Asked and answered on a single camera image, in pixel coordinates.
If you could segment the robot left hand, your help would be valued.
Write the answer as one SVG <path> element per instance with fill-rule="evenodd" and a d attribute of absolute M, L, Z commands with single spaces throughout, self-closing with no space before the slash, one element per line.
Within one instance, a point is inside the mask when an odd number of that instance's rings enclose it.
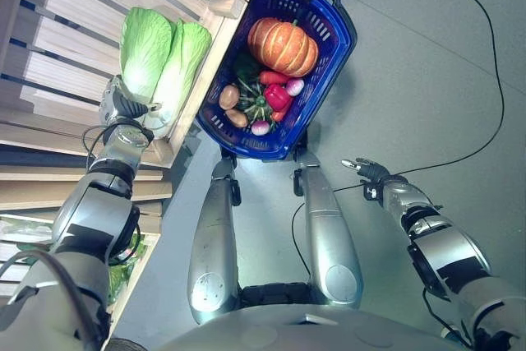
<path fill-rule="evenodd" d="M 134 100 L 127 91 L 122 76 L 116 75 L 104 88 L 99 104 L 99 120 L 108 126 L 121 118 L 137 120 L 161 108 L 160 103 L 143 104 Z"/>

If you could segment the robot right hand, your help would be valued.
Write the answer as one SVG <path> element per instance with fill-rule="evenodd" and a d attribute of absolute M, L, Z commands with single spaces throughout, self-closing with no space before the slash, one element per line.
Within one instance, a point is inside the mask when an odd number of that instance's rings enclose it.
<path fill-rule="evenodd" d="M 380 182 L 390 176 L 390 171 L 386 167 L 369 159 L 342 159 L 341 164 L 348 169 L 354 170 L 357 175 L 370 182 Z"/>

